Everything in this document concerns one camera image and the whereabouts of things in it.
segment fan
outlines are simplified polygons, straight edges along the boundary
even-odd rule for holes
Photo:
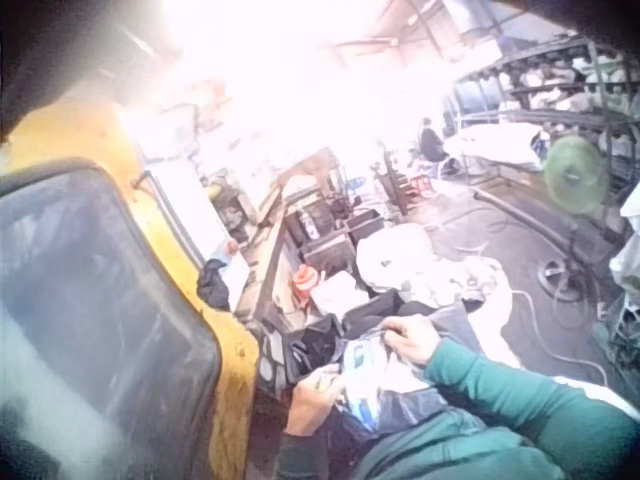
[[[593,212],[607,195],[609,175],[606,163],[602,161],[600,152],[582,137],[571,135],[555,142],[544,168],[549,196],[572,215]],[[567,257],[547,262],[538,272],[544,290],[565,302],[581,300],[587,285],[576,262],[577,228],[573,222]]]

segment concrete floor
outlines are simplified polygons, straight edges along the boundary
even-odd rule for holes
[[[530,196],[526,189],[499,186],[490,191],[543,223],[554,225],[556,231],[568,233],[565,227],[568,219],[548,204]],[[464,192],[454,198],[439,195],[412,205],[406,221],[425,225],[435,252],[451,260],[462,259],[471,254],[464,250],[474,249],[486,243],[482,255],[494,258],[502,264],[511,289],[524,290],[531,295],[540,332],[547,345],[559,355],[602,365],[607,373],[610,388],[638,403],[633,389],[625,385],[591,336],[591,329],[596,321],[593,303],[557,302],[554,313],[554,302],[540,287],[537,270],[541,263],[561,256],[543,237],[490,204],[475,200]],[[579,247],[585,251],[593,248],[596,238],[595,231],[590,231],[588,226],[581,227]],[[601,251],[611,248],[605,243],[599,247]],[[606,265],[607,262],[608,258],[605,258],[601,263]],[[601,296],[603,300],[609,301],[617,292],[610,278],[606,278],[607,269],[602,265],[597,267],[598,272],[603,274],[603,281],[600,282]],[[602,375],[596,369],[557,360],[545,353],[534,333],[532,314],[526,300],[522,296],[514,295],[512,302],[511,314],[508,320],[503,322],[504,325],[499,326],[499,333],[496,334],[502,337],[506,348],[523,368],[550,376],[565,376],[602,384]],[[271,478],[281,429],[281,420],[264,415],[255,416],[250,442],[251,460],[246,478]]]

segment seated worker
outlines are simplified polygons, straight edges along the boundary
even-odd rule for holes
[[[442,149],[442,140],[431,128],[431,119],[422,120],[422,130],[420,131],[420,153],[429,162],[437,163],[446,158],[446,154]]]
[[[494,363],[451,339],[441,339],[431,324],[392,317],[382,327],[387,345],[419,366],[427,380],[463,394],[499,424],[487,426],[451,406],[422,424],[366,444],[349,478],[540,480],[623,475],[621,468],[639,432],[622,411],[551,378]],[[321,382],[327,377],[332,381]],[[337,367],[329,366],[296,386],[276,478],[323,478],[326,458],[313,436],[344,381]]]

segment bottle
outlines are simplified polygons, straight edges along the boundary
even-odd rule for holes
[[[300,221],[304,226],[305,232],[307,232],[307,236],[311,240],[318,240],[320,238],[320,234],[318,233],[318,229],[316,228],[316,224],[313,223],[313,218],[307,212],[302,210],[300,212]]]

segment hand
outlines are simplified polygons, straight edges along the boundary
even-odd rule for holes
[[[338,365],[314,370],[293,389],[289,420],[284,433],[309,437],[324,423],[334,402],[344,390]]]
[[[384,341],[394,352],[424,367],[440,344],[440,335],[423,315],[389,317],[380,324]]]

